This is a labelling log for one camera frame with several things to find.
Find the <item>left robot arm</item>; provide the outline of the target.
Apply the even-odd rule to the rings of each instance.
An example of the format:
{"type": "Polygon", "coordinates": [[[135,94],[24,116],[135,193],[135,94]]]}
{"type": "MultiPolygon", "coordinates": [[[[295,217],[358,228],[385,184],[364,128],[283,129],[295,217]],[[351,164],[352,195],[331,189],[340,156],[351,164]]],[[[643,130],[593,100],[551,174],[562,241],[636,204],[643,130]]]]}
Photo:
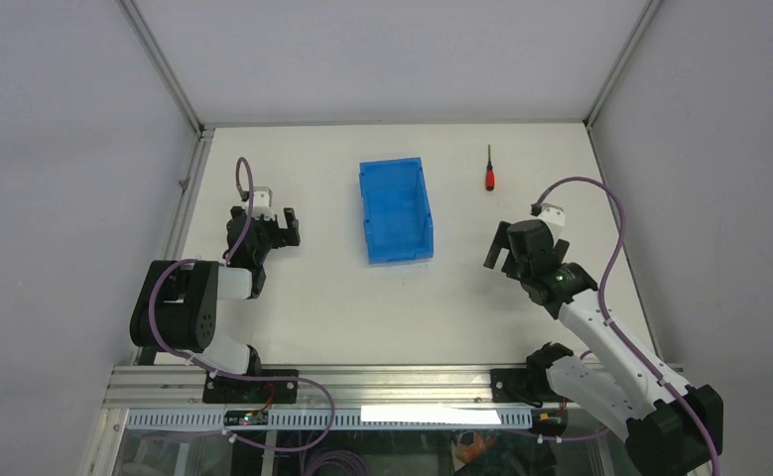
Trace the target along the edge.
{"type": "Polygon", "coordinates": [[[228,264],[201,259],[152,262],[130,318],[132,342],[182,357],[213,377],[228,374],[225,389],[231,396],[240,403],[257,400],[264,389],[259,354],[218,328],[217,304],[258,298],[269,253],[301,244],[295,210],[286,207],[283,216],[285,226],[269,208],[248,217],[244,207],[232,207],[227,242],[234,245],[245,236],[228,264]]]}

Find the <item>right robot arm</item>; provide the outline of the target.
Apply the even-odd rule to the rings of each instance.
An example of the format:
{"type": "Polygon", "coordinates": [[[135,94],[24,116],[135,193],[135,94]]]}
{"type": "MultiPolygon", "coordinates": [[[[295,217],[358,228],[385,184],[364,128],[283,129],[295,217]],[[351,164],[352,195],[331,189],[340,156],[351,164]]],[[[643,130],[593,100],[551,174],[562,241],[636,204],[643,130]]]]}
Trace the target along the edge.
{"type": "Polygon", "coordinates": [[[498,224],[483,263],[502,259],[503,274],[530,301],[575,334],[603,370],[591,371],[567,346],[548,342],[523,368],[493,371],[496,402],[535,408],[571,400],[624,444],[642,475],[686,475],[708,464],[720,469],[723,401],[710,385],[696,387],[656,355],[638,346],[604,304],[597,282],[564,260],[568,242],[542,219],[498,224]]]}

